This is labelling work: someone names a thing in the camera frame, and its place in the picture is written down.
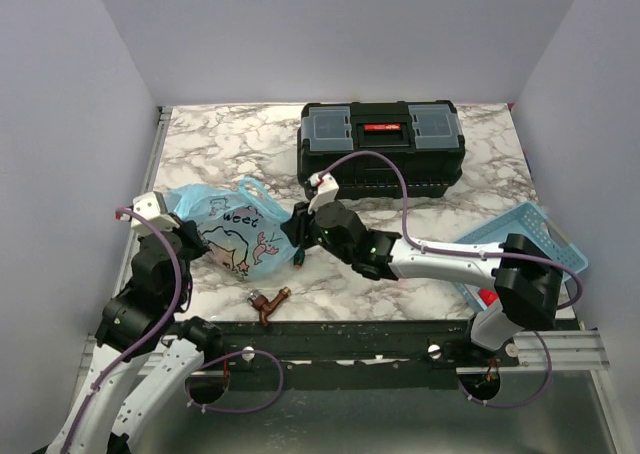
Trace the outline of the light blue plastic bag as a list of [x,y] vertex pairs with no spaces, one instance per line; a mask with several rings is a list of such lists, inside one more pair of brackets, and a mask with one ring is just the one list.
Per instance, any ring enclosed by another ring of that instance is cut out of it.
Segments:
[[254,178],[235,190],[190,184],[165,195],[168,210],[196,223],[212,262],[246,281],[266,278],[291,261],[297,248],[281,225],[291,214]]

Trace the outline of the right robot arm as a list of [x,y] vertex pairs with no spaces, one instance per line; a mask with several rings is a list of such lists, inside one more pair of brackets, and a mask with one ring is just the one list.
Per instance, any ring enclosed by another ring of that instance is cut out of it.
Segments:
[[485,364],[523,330],[555,327],[562,271],[524,235],[479,245],[409,241],[366,227],[339,201],[316,211],[298,203],[281,229],[294,247],[319,246],[370,280],[427,278],[496,293],[497,300],[472,317],[460,341],[461,356],[471,365]]

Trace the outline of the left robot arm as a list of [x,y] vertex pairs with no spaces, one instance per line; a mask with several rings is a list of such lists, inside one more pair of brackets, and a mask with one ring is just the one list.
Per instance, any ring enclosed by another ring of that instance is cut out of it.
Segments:
[[187,377],[221,359],[218,327],[200,317],[175,321],[191,299],[190,264],[206,252],[195,223],[137,214],[131,226],[147,230],[131,278],[102,311],[80,394],[45,453],[133,452]]

